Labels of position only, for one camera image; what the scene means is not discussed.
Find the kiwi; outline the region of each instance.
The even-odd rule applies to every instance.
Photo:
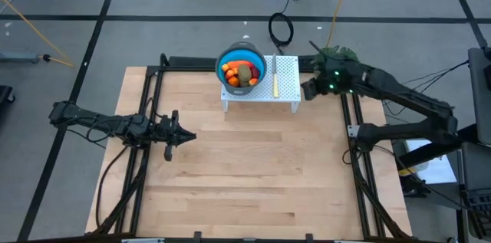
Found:
[[[251,80],[252,78],[252,72],[251,72],[251,69],[249,68],[248,65],[245,65],[245,64],[242,64],[242,65],[239,65],[239,69],[238,69],[238,75],[239,75],[239,80],[241,82],[249,82],[249,80]]]
[[[251,86],[249,84],[249,82],[247,82],[247,81],[239,80],[239,83],[240,83],[240,87],[249,87],[249,86]]]

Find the table leg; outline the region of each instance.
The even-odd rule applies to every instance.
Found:
[[[229,111],[229,101],[226,101],[226,100],[222,100],[222,108],[223,108],[223,111],[226,113]]]
[[[298,106],[300,102],[292,102],[292,113],[297,113]]]

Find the knife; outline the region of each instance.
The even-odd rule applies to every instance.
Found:
[[[276,54],[273,54],[272,59],[272,73],[273,73],[273,97],[279,98],[278,91],[278,72],[276,70]]]

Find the knife handle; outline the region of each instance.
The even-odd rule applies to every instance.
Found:
[[[278,75],[277,74],[273,74],[273,97],[279,98]]]

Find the yellow cable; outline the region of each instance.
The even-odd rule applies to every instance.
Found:
[[[53,60],[53,61],[55,61],[55,62],[58,62],[58,63],[63,64],[63,65],[67,65],[67,66],[69,66],[69,67],[74,67],[74,65],[72,65],[72,64],[70,64],[70,63],[67,63],[67,62],[65,62],[65,61],[62,61],[62,60],[60,60],[60,59],[56,59],[56,58],[53,58],[53,57],[49,57],[49,60]]]
[[[336,17],[338,16],[338,11],[339,11],[339,8],[341,7],[342,2],[343,2],[343,0],[339,0],[338,5],[336,5],[336,10],[334,10],[334,16],[332,17],[332,23],[331,23],[331,30],[329,31],[328,44],[326,45],[326,47],[328,47],[329,43],[331,42],[332,33],[334,32],[334,26],[336,24]]]
[[[39,32],[39,30],[26,17],[24,17],[24,15],[21,12],[19,12],[19,10],[17,10],[13,5],[11,5],[10,2],[8,2],[8,0],[2,0],[2,1],[5,4],[7,4],[11,10],[13,10],[15,13],[17,13],[17,15],[19,15],[22,18],[22,20],[24,20],[32,28],[32,30],[34,30],[34,32],[36,32],[36,34],[39,35],[39,37],[41,37],[41,39],[43,39],[43,41],[46,42],[46,44],[48,44],[49,46],[54,48],[56,50],[56,52],[58,52],[61,56],[66,58],[68,61],[70,61],[70,63],[66,63],[63,61],[64,63],[66,63],[67,66],[73,67],[73,64],[71,64],[72,62],[71,62],[70,58],[65,53],[60,51],[59,48],[56,48],[56,46],[53,43],[51,43],[41,32]]]

